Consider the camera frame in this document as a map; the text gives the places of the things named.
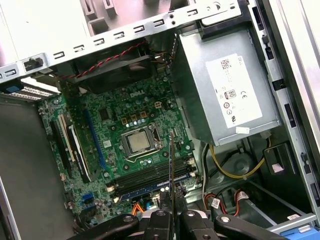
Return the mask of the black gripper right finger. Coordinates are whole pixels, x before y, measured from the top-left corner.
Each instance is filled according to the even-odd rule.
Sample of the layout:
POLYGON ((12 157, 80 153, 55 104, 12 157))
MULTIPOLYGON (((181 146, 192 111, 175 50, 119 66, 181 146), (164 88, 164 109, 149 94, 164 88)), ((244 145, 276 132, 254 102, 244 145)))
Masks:
POLYGON ((206 213, 188 209, 185 190, 175 187, 175 212, 181 240, 285 240, 284 236, 230 214, 221 214, 211 222, 206 213))

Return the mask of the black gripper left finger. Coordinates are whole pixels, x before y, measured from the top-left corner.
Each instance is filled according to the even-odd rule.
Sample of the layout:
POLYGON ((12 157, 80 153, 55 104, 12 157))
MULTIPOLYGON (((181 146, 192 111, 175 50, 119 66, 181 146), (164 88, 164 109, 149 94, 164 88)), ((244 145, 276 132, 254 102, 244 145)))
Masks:
POLYGON ((171 194, 159 195, 159 209, 146 210, 141 218, 124 213, 85 230, 73 240, 171 240, 171 194))

